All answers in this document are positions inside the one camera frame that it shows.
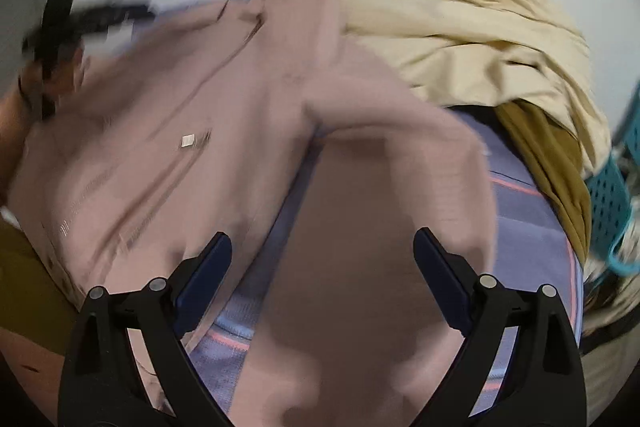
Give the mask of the person's left hand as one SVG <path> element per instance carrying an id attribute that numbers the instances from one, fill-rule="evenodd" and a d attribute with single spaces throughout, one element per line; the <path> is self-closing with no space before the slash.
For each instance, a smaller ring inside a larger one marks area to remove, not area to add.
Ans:
<path id="1" fill-rule="evenodd" d="M 42 119 L 42 98 L 54 104 L 71 95 L 84 75 L 84 48 L 78 46 L 68 60 L 61 60 L 51 76 L 42 75 L 39 62 L 25 64 L 11 89 L 1 98 L 1 204 L 20 165 L 26 139 L 37 121 Z"/>

